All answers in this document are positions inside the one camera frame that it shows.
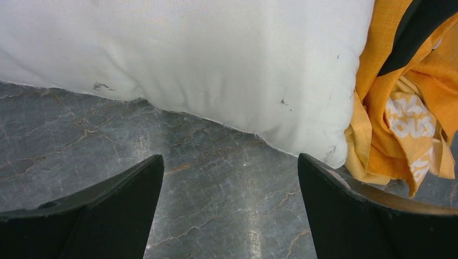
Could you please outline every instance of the floor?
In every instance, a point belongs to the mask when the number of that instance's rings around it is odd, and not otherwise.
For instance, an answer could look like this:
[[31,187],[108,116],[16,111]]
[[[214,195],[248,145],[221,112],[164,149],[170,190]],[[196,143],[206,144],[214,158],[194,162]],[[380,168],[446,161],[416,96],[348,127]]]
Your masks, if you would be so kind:
[[[0,212],[67,196],[152,154],[166,173],[144,258],[316,258],[296,158],[144,100],[0,84]],[[457,186],[428,175],[415,200],[458,208]],[[407,196],[399,181],[381,188]]]

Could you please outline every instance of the crumpled clothing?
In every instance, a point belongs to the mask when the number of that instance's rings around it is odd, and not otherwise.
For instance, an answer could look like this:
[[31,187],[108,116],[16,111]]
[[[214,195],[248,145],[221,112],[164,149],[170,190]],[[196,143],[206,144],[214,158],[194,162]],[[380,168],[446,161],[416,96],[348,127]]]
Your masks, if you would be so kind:
[[378,76],[410,3],[375,3],[345,132],[345,165],[363,182],[386,185],[401,179],[412,197],[428,171],[455,178],[449,146],[458,130],[458,15],[443,22],[406,66]]

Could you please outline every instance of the white fabric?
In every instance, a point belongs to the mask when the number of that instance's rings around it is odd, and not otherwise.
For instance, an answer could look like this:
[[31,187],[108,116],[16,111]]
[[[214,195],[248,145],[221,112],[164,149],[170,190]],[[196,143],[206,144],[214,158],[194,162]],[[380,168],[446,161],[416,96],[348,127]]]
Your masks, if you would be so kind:
[[1,0],[0,80],[186,112],[344,164],[374,0]]

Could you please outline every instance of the yellow cloth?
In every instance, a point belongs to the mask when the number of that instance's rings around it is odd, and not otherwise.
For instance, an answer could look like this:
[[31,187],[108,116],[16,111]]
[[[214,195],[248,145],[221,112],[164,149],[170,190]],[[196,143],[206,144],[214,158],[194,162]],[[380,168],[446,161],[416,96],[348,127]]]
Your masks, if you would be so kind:
[[345,132],[345,165],[368,183],[402,179],[414,196],[428,171],[455,177],[449,145],[458,130],[458,15],[437,28],[407,66],[377,77],[410,3],[375,1],[356,77],[353,118]]

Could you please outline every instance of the black fabric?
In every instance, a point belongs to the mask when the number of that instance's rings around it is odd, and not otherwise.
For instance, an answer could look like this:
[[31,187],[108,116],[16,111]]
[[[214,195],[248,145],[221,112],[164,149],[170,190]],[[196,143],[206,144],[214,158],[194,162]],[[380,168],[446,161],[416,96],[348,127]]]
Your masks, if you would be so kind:
[[143,258],[163,176],[156,155],[35,210],[1,213],[0,258]]
[[401,19],[392,52],[379,76],[406,66],[425,40],[457,12],[457,0],[413,0]]
[[458,210],[407,200],[325,168],[311,156],[299,156],[300,188],[318,259],[458,254]]

